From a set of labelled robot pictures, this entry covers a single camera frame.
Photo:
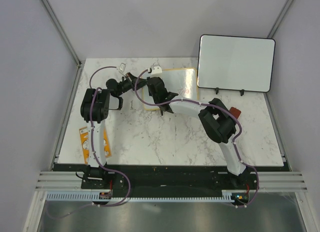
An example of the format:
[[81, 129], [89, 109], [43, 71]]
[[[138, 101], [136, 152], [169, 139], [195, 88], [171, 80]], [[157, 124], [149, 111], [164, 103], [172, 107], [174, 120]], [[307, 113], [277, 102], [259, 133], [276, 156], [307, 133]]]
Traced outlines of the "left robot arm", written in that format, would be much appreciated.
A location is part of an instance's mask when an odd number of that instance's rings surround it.
[[107, 80], [105, 89], [88, 88], [86, 90], [80, 107], [80, 114], [86, 122], [89, 136], [87, 140], [89, 155], [82, 177], [83, 184], [106, 188], [111, 183], [108, 171], [103, 169], [103, 166], [107, 164], [104, 135], [105, 120], [110, 110], [110, 98], [118, 99], [116, 110], [121, 110], [123, 106], [121, 95], [133, 90], [134, 86], [139, 90], [146, 84], [146, 79], [138, 79], [131, 73], [127, 73], [120, 82], [115, 79]]

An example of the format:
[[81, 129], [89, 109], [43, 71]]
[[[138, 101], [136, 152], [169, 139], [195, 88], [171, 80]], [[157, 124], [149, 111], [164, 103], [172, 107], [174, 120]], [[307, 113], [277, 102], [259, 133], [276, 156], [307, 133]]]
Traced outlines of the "yellow framed whiteboard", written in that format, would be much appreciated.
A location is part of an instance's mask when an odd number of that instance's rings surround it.
[[[195, 68], [163, 69], [160, 76], [150, 76], [148, 72], [141, 76], [142, 79], [151, 77], [160, 77], [169, 92], [178, 93], [178, 96], [191, 100], [199, 99], [197, 71]], [[155, 105], [152, 96], [150, 96], [147, 85], [142, 89], [142, 99], [146, 102], [146, 104], [144, 104], [146, 110], [159, 109], [159, 107]]]

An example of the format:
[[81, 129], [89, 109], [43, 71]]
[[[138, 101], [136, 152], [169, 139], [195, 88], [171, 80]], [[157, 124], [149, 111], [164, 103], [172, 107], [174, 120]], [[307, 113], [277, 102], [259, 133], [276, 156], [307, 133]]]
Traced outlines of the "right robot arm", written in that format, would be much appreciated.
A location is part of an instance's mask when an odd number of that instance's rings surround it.
[[233, 144], [234, 134], [237, 131], [235, 121], [237, 115], [231, 111], [235, 108], [228, 110], [218, 98], [205, 105], [169, 92], [159, 77], [148, 77], [146, 84], [149, 95], [152, 96], [154, 103], [159, 105], [161, 112], [188, 115], [200, 120], [206, 135], [219, 145], [224, 155], [230, 185], [236, 189], [242, 188], [247, 183], [248, 173], [247, 166], [239, 159], [240, 155]]

